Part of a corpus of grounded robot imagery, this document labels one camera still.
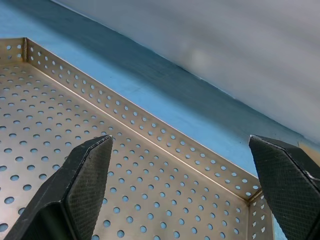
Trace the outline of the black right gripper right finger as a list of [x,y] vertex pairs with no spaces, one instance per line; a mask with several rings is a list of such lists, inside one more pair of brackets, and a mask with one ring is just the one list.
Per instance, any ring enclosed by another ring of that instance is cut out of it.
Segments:
[[299,147],[251,135],[249,147],[269,208],[289,240],[320,238],[320,167]]

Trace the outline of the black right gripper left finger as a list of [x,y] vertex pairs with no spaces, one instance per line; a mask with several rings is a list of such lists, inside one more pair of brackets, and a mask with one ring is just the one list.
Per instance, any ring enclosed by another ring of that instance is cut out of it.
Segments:
[[113,137],[87,140],[38,189],[7,240],[89,240],[103,204]]

